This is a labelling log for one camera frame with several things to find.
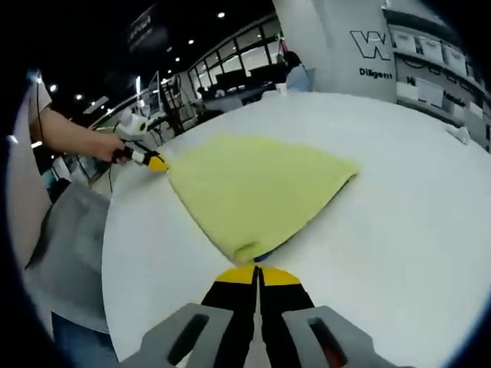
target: wall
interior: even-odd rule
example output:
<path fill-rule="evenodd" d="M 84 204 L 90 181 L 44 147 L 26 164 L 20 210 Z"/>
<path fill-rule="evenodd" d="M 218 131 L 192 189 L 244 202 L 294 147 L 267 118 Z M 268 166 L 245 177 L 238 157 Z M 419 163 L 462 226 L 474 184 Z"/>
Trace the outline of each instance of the wall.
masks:
<path fill-rule="evenodd" d="M 395 101 L 384 0 L 273 2 L 288 48 L 316 68 L 315 90 Z"/>

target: yellow towel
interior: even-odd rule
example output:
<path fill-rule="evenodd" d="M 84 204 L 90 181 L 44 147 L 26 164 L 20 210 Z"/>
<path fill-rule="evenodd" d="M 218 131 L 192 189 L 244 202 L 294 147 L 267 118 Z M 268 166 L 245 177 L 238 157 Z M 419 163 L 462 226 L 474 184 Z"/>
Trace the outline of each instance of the yellow towel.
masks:
<path fill-rule="evenodd" d="M 357 171 L 309 146 L 219 136 L 173 161 L 170 182 L 209 239 L 248 262 L 300 230 Z"/>

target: glass wall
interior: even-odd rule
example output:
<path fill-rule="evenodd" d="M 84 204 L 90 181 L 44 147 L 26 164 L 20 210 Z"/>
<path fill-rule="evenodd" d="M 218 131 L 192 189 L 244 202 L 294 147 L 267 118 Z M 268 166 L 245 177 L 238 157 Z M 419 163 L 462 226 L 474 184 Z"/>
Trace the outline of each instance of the glass wall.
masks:
<path fill-rule="evenodd" d="M 201 84 L 201 87 L 208 88 L 209 86 L 211 86 L 212 82 L 209 79 L 208 70 L 206 68 L 205 62 L 202 61 L 201 63 L 198 63 L 198 65 L 196 65 L 196 69 L 198 70 L 199 83 Z"/>
<path fill-rule="evenodd" d="M 228 73 L 229 71 L 237 71 L 242 69 L 242 65 L 239 60 L 239 53 L 234 40 L 223 45 L 219 50 L 220 58 L 222 59 L 223 70 Z"/>
<path fill-rule="evenodd" d="M 210 56 L 208 56 L 206 58 L 206 65 L 208 66 L 208 72 L 212 84 L 216 84 L 216 75 L 223 73 L 222 67 L 219 63 L 218 53 L 214 52 Z"/>
<path fill-rule="evenodd" d="M 198 88 L 208 90 L 217 84 L 216 76 L 221 73 L 244 70 L 250 76 L 252 69 L 276 64 L 280 55 L 281 38 L 279 20 L 271 18 L 229 39 L 218 49 L 211 50 L 189 71 L 196 96 L 201 98 Z"/>

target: person's arm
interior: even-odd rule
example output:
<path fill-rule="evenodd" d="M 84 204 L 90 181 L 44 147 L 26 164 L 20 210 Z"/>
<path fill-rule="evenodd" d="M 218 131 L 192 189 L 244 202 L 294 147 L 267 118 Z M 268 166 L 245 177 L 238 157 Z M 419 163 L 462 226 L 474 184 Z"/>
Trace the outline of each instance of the person's arm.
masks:
<path fill-rule="evenodd" d="M 110 162 L 114 151 L 124 148 L 124 143 L 116 134 L 79 126 L 49 107 L 41 111 L 41 123 L 42 134 L 40 120 L 36 117 L 31 122 L 31 135 L 55 151 L 92 156 Z"/>

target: round table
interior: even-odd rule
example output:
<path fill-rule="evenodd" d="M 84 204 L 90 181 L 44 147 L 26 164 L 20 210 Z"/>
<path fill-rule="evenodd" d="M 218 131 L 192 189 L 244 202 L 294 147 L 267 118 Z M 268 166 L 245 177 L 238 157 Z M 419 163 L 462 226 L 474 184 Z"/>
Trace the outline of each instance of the round table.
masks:
<path fill-rule="evenodd" d="M 253 103 L 160 148 L 178 156 L 221 133 L 256 134 L 354 159 L 360 174 L 264 262 L 297 275 L 316 305 L 370 334 L 377 353 L 443 365 L 479 322 L 491 291 L 491 155 L 398 105 L 339 94 Z M 120 360 L 143 335 L 233 267 L 166 174 L 129 164 L 115 183 L 102 283 Z"/>

